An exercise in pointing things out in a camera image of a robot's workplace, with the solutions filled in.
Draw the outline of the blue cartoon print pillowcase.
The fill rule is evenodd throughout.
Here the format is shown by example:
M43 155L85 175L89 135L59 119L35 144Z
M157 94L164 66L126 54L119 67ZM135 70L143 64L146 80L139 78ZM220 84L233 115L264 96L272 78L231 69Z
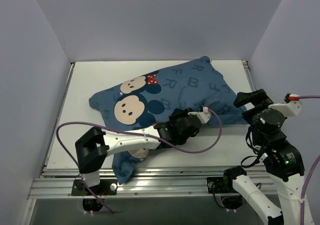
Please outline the blue cartoon print pillowcase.
M105 126L120 131L139 130L165 123L175 109L204 106L219 118L207 125L244 125L246 107L233 105L236 93L207 56L148 72L93 94L88 102L101 113Z

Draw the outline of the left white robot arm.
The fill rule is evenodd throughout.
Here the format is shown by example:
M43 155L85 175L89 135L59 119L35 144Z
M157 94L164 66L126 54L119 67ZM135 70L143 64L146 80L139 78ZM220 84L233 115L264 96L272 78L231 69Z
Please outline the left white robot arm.
M79 172L84 178L83 189L90 195L100 191L99 170L106 157L127 151L156 150L164 145L183 145L190 137L195 137L211 118L204 108L201 112L190 108L175 109L167 122L123 133L92 127L76 142Z

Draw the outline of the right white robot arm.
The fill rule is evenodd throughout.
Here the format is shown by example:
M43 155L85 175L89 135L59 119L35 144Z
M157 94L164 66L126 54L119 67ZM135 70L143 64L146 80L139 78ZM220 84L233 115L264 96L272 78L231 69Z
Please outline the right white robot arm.
M239 92L234 106L251 103L253 108L242 113L249 124L248 147L257 155L255 164L262 163L276 188L280 206L273 204L253 183L245 166L231 167L223 172L222 185L227 191L238 192L265 225L312 225L302 155L291 145L282 126L288 117L295 117L302 108L300 96L288 93L283 103L273 103L263 90Z

